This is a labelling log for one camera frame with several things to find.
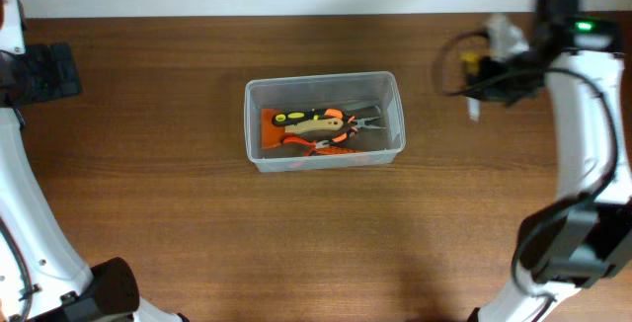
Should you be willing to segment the yellow black screwdriver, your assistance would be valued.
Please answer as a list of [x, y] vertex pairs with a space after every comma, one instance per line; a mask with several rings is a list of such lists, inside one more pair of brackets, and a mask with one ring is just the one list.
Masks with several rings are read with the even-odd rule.
[[[461, 54], [467, 89], [473, 87], [478, 82], [480, 72], [480, 59], [481, 55], [475, 52], [464, 52]], [[480, 119], [480, 101], [468, 97], [467, 110], [469, 118], [472, 121], [478, 122]]]

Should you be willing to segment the orange long nose pliers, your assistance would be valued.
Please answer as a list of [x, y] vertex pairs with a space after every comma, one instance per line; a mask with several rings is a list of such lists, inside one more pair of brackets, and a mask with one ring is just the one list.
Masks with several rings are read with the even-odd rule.
[[354, 136], [356, 136], [362, 129], [384, 129], [384, 126], [374, 124], [380, 117], [371, 118], [357, 118], [347, 112], [338, 109], [314, 109], [311, 111], [311, 118], [313, 120], [322, 119], [338, 119], [343, 122], [343, 130], [341, 134], [336, 137], [331, 137], [325, 140], [318, 141], [316, 143], [317, 148], [324, 148], [334, 144], [340, 144]]

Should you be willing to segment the clear plastic container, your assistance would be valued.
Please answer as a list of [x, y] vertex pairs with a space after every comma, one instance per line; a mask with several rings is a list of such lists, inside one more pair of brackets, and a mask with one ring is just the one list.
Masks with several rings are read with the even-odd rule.
[[262, 173], [387, 164], [406, 145], [399, 89], [387, 71], [253, 80], [244, 131]]

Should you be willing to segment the orange cutting pliers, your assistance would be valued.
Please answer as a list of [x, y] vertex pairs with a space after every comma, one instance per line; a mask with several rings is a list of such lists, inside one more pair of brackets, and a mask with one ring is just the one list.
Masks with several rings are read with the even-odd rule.
[[305, 153], [305, 156], [311, 156], [314, 154], [318, 154], [318, 155], [330, 154], [330, 152], [328, 151], [328, 149], [330, 148], [328, 140], [310, 141], [298, 136], [289, 136], [289, 137], [284, 138], [281, 144], [282, 145], [296, 144], [296, 145], [301, 145], [303, 147], [306, 147], [307, 152]]

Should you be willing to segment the metal file yellow black handle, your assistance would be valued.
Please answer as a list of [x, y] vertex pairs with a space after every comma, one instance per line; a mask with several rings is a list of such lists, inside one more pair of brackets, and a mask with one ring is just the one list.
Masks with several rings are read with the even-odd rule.
[[376, 118], [359, 118], [356, 115], [356, 111], [360, 110], [377, 110], [380, 112], [379, 102], [377, 100], [357, 101], [343, 104], [340, 108], [320, 108], [303, 112], [272, 111], [268, 122], [274, 126], [288, 126], [310, 120], [338, 119], [342, 120], [344, 123], [360, 125], [361, 123], [376, 120]]

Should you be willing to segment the red scraper wooden handle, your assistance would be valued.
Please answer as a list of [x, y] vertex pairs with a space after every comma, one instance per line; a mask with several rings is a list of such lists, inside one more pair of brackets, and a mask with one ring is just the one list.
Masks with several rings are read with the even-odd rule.
[[264, 149], [281, 146], [282, 140], [289, 136], [321, 130], [335, 131], [343, 126], [343, 122], [338, 119], [310, 120], [294, 125], [274, 126], [268, 122], [272, 111], [280, 112], [274, 109], [261, 110], [261, 140]]

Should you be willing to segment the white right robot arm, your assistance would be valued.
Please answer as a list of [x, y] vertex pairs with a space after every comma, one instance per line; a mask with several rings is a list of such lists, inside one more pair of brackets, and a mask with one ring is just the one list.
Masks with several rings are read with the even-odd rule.
[[520, 225], [510, 280], [471, 319], [540, 321], [631, 259], [621, 31], [613, 21], [584, 16], [581, 0], [536, 0], [529, 36], [496, 15], [484, 37], [489, 54], [463, 60], [463, 95], [513, 105], [546, 90], [558, 179], [554, 202]]

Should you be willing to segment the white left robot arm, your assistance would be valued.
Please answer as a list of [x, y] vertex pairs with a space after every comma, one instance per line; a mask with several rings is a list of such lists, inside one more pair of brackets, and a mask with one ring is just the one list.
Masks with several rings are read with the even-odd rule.
[[22, 132], [27, 105], [82, 92], [70, 45], [25, 43], [20, 0], [1, 0], [1, 318], [4, 321], [182, 321], [140, 295], [120, 257], [89, 266], [40, 188]]

